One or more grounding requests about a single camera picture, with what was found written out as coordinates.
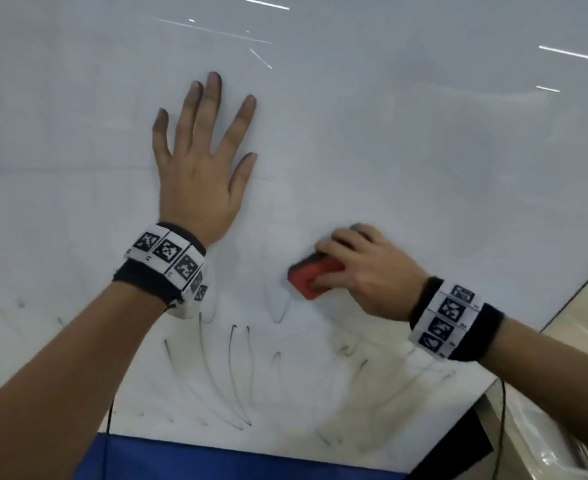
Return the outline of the blue panel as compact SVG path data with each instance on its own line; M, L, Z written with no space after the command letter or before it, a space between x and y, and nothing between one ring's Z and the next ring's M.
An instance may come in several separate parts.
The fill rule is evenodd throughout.
M73 480L404 480L406 474L98 434Z

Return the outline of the person's right forearm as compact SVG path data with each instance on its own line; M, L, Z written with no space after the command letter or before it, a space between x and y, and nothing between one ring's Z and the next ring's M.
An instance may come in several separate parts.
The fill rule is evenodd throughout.
M479 363L588 446L588 354L506 318Z

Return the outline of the white tag marker wristband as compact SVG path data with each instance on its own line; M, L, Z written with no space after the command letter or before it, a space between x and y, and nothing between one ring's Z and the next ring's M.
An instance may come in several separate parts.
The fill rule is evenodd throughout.
M197 317L210 279L205 254L191 238L154 224L140 233L123 258L148 267L179 293L167 310L171 316L181 320Z
M409 340L434 358L448 360L485 304L478 293L433 276L410 315Z

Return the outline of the red whiteboard eraser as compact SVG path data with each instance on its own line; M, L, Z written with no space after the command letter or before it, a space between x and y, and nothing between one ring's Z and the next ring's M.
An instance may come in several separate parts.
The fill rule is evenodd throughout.
M287 280L294 290L307 301L315 300L330 288L320 288L314 282L322 275L342 273L345 266L336 258L314 252L308 257L290 266L287 272Z

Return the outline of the white whiteboard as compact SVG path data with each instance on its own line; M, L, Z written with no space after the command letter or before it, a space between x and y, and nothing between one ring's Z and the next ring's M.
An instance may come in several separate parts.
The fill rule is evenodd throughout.
M0 0L0 387L156 223L153 121L210 71L258 160L112 431L410 472L492 375L287 269L367 223L542 329L588 281L588 0Z

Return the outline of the person's left hand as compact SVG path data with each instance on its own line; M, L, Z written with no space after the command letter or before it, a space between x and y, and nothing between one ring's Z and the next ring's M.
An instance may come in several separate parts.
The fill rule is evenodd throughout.
M230 196L234 158L254 118L257 100L248 95L214 151L194 145L194 121L205 85L194 81L185 96L168 162L156 162L160 179L160 222L178 225L209 248L234 223L243 196Z

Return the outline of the person's left forearm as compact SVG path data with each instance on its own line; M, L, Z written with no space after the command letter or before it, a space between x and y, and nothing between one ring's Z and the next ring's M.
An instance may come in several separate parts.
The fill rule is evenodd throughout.
M72 479L166 308L113 282L0 387L0 480Z

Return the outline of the person's right hand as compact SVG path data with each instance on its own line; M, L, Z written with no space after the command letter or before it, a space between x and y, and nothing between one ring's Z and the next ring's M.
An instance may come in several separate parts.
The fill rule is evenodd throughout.
M315 250L355 271L360 292L349 293L367 314L409 322L430 274L377 228L361 223L337 228Z

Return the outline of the black fabric wristband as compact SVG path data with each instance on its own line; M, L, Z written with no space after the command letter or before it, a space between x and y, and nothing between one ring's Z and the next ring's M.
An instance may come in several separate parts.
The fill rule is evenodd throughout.
M183 237L191 238L197 249L204 253L206 258L207 248L194 236L193 233L178 225L170 223L159 222L156 224L166 225L170 230L181 234ZM148 267L130 260L124 260L122 266L114 274L113 281L130 284L139 290L160 299L167 306L166 311L171 302L179 297L179 293L175 290L171 290L170 283L164 278L154 273Z
M504 318L505 314L503 312L486 302L486 304L482 307L480 314L477 316L476 321L472 325L471 330L466 334L461 344L456 348L448 360L455 362L479 361L487 352Z

